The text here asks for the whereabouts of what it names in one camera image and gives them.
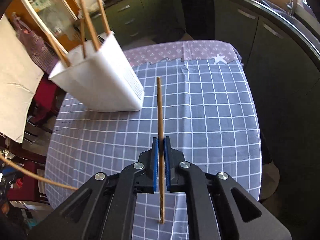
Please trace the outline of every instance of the blue checkered tablecloth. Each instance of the blue checkered tablecloth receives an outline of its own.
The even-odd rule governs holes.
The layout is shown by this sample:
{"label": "blue checkered tablecloth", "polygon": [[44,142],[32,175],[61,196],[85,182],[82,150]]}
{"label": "blue checkered tablecloth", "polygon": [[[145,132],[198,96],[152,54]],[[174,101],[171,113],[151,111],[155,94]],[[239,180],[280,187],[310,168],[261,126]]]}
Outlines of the blue checkered tablecloth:
{"label": "blue checkered tablecloth", "polygon": [[[225,171],[256,199],[261,182],[257,114],[239,60],[161,61],[134,67],[145,98],[138,112],[97,113],[67,94],[52,134],[46,178],[80,187],[93,174],[120,172],[157,137],[156,77],[162,78],[164,132],[172,148],[203,171]],[[53,208],[71,191],[46,185]],[[132,239],[188,239],[186,200],[166,193],[159,224],[159,193],[138,194]]]}

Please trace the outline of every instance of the metal screw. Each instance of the metal screw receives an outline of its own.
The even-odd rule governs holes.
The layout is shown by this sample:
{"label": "metal screw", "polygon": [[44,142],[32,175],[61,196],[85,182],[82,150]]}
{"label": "metal screw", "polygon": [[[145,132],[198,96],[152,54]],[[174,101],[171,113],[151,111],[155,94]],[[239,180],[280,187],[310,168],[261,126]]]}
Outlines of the metal screw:
{"label": "metal screw", "polygon": [[135,163],[135,164],[133,165],[133,167],[134,167],[135,169],[137,169],[137,170],[141,170],[141,169],[143,169],[144,165],[143,165],[143,163]]}
{"label": "metal screw", "polygon": [[228,176],[228,174],[226,174],[225,172],[220,172],[219,174],[218,174],[218,177],[220,178],[220,179],[227,179],[229,176]]}
{"label": "metal screw", "polygon": [[188,162],[180,162],[180,166],[182,167],[182,168],[189,168],[190,167],[190,163],[188,163]]}
{"label": "metal screw", "polygon": [[106,176],[105,176],[104,173],[102,173],[102,172],[99,172],[99,173],[97,173],[97,174],[94,176],[94,178],[95,178],[96,180],[104,180],[105,177],[106,177]]}

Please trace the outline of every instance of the white star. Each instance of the white star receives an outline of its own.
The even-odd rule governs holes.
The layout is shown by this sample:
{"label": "white star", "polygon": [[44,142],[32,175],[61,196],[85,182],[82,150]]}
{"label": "white star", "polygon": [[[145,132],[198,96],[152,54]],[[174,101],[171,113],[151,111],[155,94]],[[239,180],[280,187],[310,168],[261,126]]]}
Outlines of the white star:
{"label": "white star", "polygon": [[212,57],[214,58],[214,64],[216,65],[219,61],[222,61],[224,64],[226,64],[227,62],[223,59],[225,56],[220,56],[219,54],[217,54],[216,57]]}

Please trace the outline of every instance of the dark green cabinet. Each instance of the dark green cabinet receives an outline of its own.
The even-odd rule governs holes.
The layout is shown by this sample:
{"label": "dark green cabinet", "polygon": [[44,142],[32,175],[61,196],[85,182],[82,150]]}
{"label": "dark green cabinet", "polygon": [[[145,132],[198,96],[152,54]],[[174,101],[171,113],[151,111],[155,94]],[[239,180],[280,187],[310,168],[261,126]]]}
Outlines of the dark green cabinet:
{"label": "dark green cabinet", "polygon": [[186,22],[184,19],[183,7],[181,0],[172,0],[177,21],[181,28],[186,31]]}
{"label": "dark green cabinet", "polygon": [[113,26],[121,46],[144,35],[144,9],[140,0],[123,0],[105,10],[108,22]]}
{"label": "dark green cabinet", "polygon": [[320,192],[320,73],[289,35],[259,17],[244,69],[260,130],[280,171],[278,217],[288,229],[309,223]]}
{"label": "dark green cabinet", "polygon": [[229,0],[214,0],[215,39],[230,43],[247,63],[257,29],[258,15]]}
{"label": "dark green cabinet", "polygon": [[144,26],[149,34],[177,27],[172,0],[141,0],[141,3],[145,15]]}
{"label": "dark green cabinet", "polygon": [[[308,134],[311,131],[319,134],[314,124],[320,116],[310,118],[314,103],[308,99],[308,94],[320,74],[302,48],[260,16],[244,72],[261,131],[275,162],[289,164],[318,151],[309,141]],[[282,171],[293,172],[292,166],[284,165]]]}
{"label": "dark green cabinet", "polygon": [[[102,18],[101,18],[101,14],[100,13],[98,13],[95,16],[91,17],[91,21],[92,21],[92,24],[93,24],[94,28],[96,29],[96,32],[97,32],[98,35],[100,33],[104,32],[104,28],[103,28],[103,25],[102,25]],[[89,33],[87,25],[85,25],[84,33],[85,33],[84,34],[85,38],[87,40],[91,40],[91,36],[90,36],[90,33]]]}

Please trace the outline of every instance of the chopstick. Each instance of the chopstick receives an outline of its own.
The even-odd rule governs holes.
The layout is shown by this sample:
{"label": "chopstick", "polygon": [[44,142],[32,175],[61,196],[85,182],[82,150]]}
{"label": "chopstick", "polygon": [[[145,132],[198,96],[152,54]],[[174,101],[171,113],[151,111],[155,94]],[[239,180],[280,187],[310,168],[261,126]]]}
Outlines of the chopstick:
{"label": "chopstick", "polygon": [[164,130],[162,113],[161,78],[157,77],[157,103],[158,103],[158,140],[159,140],[159,188],[160,188],[160,223],[164,224]]}
{"label": "chopstick", "polygon": [[43,181],[45,183],[52,184],[52,185],[55,185],[55,186],[58,186],[58,187],[63,187],[63,188],[71,189],[71,190],[77,190],[76,187],[72,187],[72,186],[65,185],[65,184],[62,184],[62,183],[59,183],[59,182],[55,182],[55,181],[52,181],[50,179],[46,179],[44,177],[41,177],[38,174],[32,173],[31,171],[28,171],[28,170],[22,168],[21,166],[19,166],[19,165],[15,164],[14,162],[10,161],[9,159],[4,158],[4,156],[2,156],[1,153],[0,153],[0,160],[2,160],[4,163],[8,164],[9,166],[15,168],[18,171],[21,171],[23,174],[25,174],[25,175],[33,178],[33,179],[37,179],[39,181]]}
{"label": "chopstick", "polygon": [[87,57],[87,53],[85,51],[85,46],[84,46],[84,18],[80,19],[80,35],[81,35],[83,58],[86,58]]}
{"label": "chopstick", "polygon": [[100,48],[100,43],[99,43],[98,38],[97,38],[97,32],[96,32],[95,28],[93,27],[93,24],[92,24],[92,21],[90,19],[88,10],[87,10],[87,8],[85,6],[84,0],[80,0],[80,6],[81,6],[83,17],[85,19],[85,23],[87,24],[90,36],[92,38],[92,43],[93,43],[94,50],[98,51],[99,48]]}
{"label": "chopstick", "polygon": [[70,67],[71,63],[69,59],[67,58],[66,54],[62,51],[62,49],[57,45],[57,43],[54,41],[54,39],[51,37],[49,33],[44,32],[47,36],[49,43],[53,47],[54,51],[58,55],[60,61],[66,65],[66,67]]}
{"label": "chopstick", "polygon": [[104,31],[107,35],[109,35],[111,31],[110,31],[109,23],[106,17],[106,12],[104,11],[104,8],[102,5],[102,0],[97,0],[97,3],[99,5]]}

